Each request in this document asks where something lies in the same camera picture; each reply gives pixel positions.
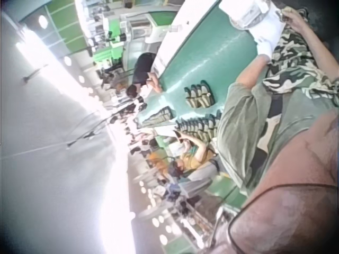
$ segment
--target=man in black shirt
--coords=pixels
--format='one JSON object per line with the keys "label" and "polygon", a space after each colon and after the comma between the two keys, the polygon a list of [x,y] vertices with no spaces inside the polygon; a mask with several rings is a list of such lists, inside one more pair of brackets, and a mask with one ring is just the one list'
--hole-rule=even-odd
{"label": "man in black shirt", "polygon": [[136,98],[140,93],[141,87],[145,85],[150,85],[157,93],[163,91],[156,74],[150,72],[155,57],[156,54],[154,53],[143,53],[138,58],[134,67],[133,84],[126,91],[130,98]]}

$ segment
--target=olive green shirt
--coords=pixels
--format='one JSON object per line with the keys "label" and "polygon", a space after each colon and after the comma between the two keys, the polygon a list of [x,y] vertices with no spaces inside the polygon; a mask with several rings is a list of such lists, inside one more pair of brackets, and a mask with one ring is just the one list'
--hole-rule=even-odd
{"label": "olive green shirt", "polygon": [[277,154],[295,135],[309,129],[320,115],[335,108],[328,95],[309,98],[303,89],[283,94],[282,116],[271,136],[268,157],[261,168],[252,172],[250,164],[265,126],[271,94],[262,84],[252,90],[239,83],[230,85],[218,128],[217,147],[222,162],[245,195],[253,191]]}

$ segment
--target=camouflage pants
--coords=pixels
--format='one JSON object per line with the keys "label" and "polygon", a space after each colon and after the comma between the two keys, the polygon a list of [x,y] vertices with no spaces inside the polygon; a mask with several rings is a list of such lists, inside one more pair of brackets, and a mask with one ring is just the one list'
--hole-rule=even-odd
{"label": "camouflage pants", "polygon": [[[298,12],[307,21],[307,11],[301,9]],[[262,82],[274,93],[283,94],[301,89],[309,98],[336,97],[339,85],[331,83],[318,69],[302,35],[288,25],[282,32],[267,77]]]}

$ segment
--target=gloved hand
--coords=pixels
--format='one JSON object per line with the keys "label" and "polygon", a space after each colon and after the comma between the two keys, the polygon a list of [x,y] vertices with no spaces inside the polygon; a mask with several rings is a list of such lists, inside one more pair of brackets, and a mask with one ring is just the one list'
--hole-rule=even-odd
{"label": "gloved hand", "polygon": [[257,43],[258,55],[264,54],[270,59],[285,27],[285,23],[280,22],[276,11],[279,9],[271,2],[267,16],[258,25],[248,29]]}

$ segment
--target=white cloth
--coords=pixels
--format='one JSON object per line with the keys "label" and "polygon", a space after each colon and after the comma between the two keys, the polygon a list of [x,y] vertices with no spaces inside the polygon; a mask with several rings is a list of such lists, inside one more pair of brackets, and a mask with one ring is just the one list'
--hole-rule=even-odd
{"label": "white cloth", "polygon": [[248,29],[257,43],[258,55],[267,55],[272,59],[275,47],[278,45],[285,23],[280,22],[275,13],[279,9],[271,2],[267,16],[256,26]]}

